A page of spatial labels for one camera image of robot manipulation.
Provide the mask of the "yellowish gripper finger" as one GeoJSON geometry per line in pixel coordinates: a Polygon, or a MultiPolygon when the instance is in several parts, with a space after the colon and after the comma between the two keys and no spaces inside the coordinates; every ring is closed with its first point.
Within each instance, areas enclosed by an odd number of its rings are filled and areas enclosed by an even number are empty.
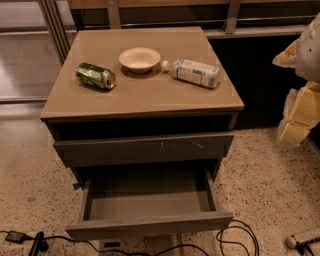
{"type": "Polygon", "coordinates": [[[296,64],[296,48],[298,41],[293,41],[284,51],[278,54],[272,64],[283,68],[294,68],[296,64]]]}

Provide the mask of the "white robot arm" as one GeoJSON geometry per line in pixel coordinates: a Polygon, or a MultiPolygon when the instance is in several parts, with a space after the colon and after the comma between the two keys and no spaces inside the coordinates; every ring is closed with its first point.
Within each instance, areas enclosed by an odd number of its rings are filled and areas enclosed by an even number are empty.
{"type": "Polygon", "coordinates": [[[320,13],[272,64],[293,68],[307,81],[301,89],[289,91],[277,131],[279,142],[299,146],[320,122],[320,13]]]}

